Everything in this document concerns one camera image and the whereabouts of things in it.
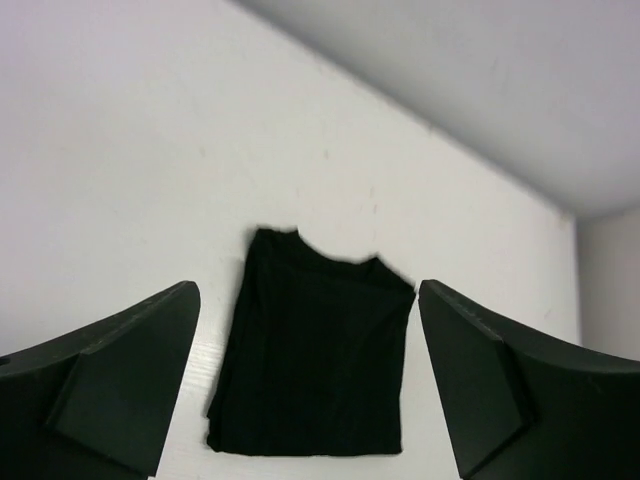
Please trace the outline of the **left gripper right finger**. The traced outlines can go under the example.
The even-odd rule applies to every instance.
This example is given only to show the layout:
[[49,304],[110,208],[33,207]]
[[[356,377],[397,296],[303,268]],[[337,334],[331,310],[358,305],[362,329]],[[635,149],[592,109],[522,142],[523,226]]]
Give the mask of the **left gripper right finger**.
[[463,479],[635,479],[639,365],[493,312],[437,280],[419,309]]

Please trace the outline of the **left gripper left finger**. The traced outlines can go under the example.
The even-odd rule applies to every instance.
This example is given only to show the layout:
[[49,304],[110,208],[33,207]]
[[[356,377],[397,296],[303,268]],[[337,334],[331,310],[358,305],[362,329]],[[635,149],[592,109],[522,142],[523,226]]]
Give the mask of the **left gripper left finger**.
[[2,356],[2,478],[155,477],[200,307],[182,281]]

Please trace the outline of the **black t-shirt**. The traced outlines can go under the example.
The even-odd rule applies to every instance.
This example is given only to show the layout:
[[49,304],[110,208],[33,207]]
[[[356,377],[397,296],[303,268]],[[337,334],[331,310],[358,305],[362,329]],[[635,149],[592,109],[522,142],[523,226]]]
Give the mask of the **black t-shirt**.
[[207,412],[208,446],[246,456],[399,454],[414,299],[378,257],[335,260],[295,230],[257,229]]

